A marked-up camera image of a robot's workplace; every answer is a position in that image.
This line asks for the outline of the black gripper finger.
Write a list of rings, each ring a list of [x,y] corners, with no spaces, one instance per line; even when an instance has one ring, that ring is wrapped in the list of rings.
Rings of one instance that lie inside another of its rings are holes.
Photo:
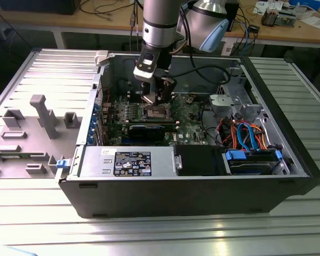
[[[155,78],[156,105],[159,105],[160,103],[162,103],[163,90],[164,90],[163,80],[161,78]]]
[[[171,100],[171,95],[177,85],[177,80],[175,78],[163,77],[163,85],[163,101],[168,102]]]

